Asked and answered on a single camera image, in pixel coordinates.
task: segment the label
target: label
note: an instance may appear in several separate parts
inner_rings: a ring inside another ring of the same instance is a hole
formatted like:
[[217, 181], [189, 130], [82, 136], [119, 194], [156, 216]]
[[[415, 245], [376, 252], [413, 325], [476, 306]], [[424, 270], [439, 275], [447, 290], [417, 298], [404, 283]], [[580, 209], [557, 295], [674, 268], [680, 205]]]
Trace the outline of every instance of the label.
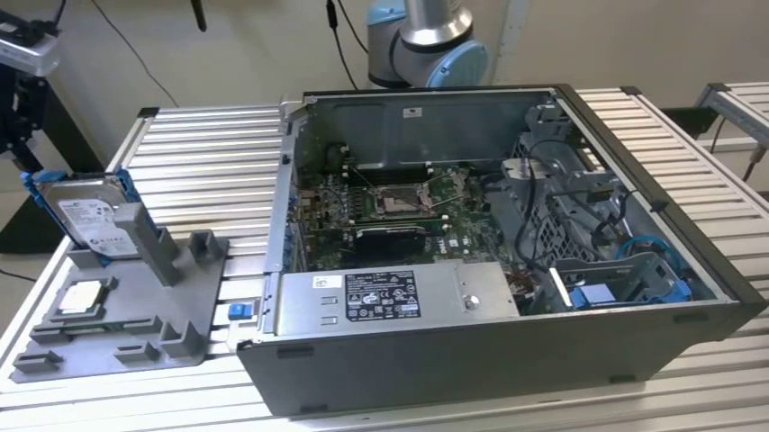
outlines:
[[353, 322], [423, 316], [413, 271], [348, 274], [345, 296]]
[[90, 248], [109, 257], [138, 253], [137, 245], [125, 229], [115, 226], [113, 205], [102, 200], [62, 200], [59, 208]]
[[313, 288], [342, 288], [344, 279], [341, 274], [313, 276]]
[[413, 119], [416, 117], [423, 117], [423, 108], [404, 108], [404, 118]]

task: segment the motherboard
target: motherboard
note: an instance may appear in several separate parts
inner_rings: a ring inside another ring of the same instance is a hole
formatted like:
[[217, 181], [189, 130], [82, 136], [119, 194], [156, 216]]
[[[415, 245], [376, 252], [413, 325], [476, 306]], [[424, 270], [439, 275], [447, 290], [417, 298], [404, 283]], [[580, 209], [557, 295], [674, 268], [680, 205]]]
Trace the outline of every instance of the motherboard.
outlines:
[[345, 166], [301, 188], [309, 271], [461, 259], [512, 267], [484, 177], [469, 166], [382, 172]]

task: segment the metal rail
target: metal rail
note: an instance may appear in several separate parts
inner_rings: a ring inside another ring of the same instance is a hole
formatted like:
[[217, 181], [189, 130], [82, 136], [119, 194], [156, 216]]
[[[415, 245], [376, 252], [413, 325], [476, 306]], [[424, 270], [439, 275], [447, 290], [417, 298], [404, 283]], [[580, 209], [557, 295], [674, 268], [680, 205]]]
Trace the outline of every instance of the metal rail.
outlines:
[[[755, 192], [643, 96], [588, 90], [583, 98], [706, 234], [769, 298], [769, 211]], [[739, 430], [769, 428], [769, 315], [724, 342], [691, 348], [645, 383], [356, 413], [276, 418], [226, 340], [228, 302], [257, 299], [268, 246], [280, 109], [162, 110], [139, 120], [115, 163], [131, 167], [153, 216], [185, 236], [213, 228], [234, 247], [201, 366], [55, 382], [0, 382], [0, 430]], [[69, 263], [54, 255], [9, 332], [0, 376], [27, 345]]]
[[696, 105], [712, 107], [760, 144], [769, 145], [769, 83], [711, 84]]

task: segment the small chip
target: small chip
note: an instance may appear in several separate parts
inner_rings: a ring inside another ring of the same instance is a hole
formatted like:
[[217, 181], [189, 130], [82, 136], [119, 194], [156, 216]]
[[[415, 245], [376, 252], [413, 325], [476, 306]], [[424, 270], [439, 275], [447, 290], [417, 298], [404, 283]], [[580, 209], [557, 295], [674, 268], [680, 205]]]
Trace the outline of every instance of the small chip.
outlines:
[[417, 186], [382, 187], [378, 196], [385, 213], [420, 212], [421, 200]]
[[63, 314], [83, 313], [94, 307], [102, 293], [102, 281], [78, 282], [65, 294], [65, 298], [59, 303], [59, 311]]

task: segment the metal case panel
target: metal case panel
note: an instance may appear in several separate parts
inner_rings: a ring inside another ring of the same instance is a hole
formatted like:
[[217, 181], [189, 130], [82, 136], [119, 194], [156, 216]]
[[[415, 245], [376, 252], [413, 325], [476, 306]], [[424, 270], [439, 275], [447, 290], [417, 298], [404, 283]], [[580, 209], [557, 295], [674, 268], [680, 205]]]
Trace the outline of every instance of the metal case panel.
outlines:
[[694, 306], [242, 346], [278, 416], [644, 381], [739, 305]]

